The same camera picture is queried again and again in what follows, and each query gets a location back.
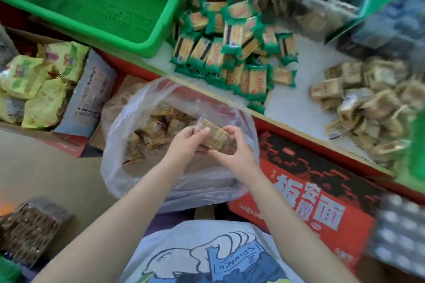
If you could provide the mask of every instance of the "red cardboard box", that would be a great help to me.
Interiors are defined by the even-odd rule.
[[[265,132],[259,142],[263,173],[298,216],[354,271],[385,191],[277,134]],[[267,229],[251,194],[228,205],[234,213]]]

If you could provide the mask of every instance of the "clear plastic bag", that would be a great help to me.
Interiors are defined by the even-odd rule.
[[[200,88],[205,83],[189,78],[186,81]],[[236,99],[228,96],[225,104],[163,77],[139,89],[110,128],[103,126],[106,148],[101,174],[109,192],[115,197],[123,197],[165,155],[167,147],[160,147],[146,152],[149,154],[148,159],[146,157],[122,165],[128,137],[146,123],[160,101],[196,118],[206,118],[220,127],[240,127],[258,161],[260,150],[254,121],[242,106],[236,104]],[[197,155],[186,166],[180,182],[168,194],[159,213],[218,204],[239,198],[246,192],[247,189],[233,177],[229,169],[219,165],[210,156]]]

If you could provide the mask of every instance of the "forearm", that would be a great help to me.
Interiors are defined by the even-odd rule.
[[[260,170],[248,187],[280,256],[306,283],[358,283]]]
[[[116,282],[183,167],[164,160],[74,239],[34,283]]]

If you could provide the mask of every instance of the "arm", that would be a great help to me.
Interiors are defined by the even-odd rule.
[[[228,167],[251,191],[281,258],[306,283],[358,283],[262,173],[242,131],[232,126],[224,129],[236,138],[236,153],[228,156],[210,151],[209,154]]]
[[[116,282],[184,166],[210,132],[206,128],[192,135],[194,128],[178,133],[162,161],[64,248],[33,282]]]

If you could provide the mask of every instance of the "t-shirt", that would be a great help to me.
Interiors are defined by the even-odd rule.
[[[120,282],[303,283],[250,223],[185,221],[143,238]]]

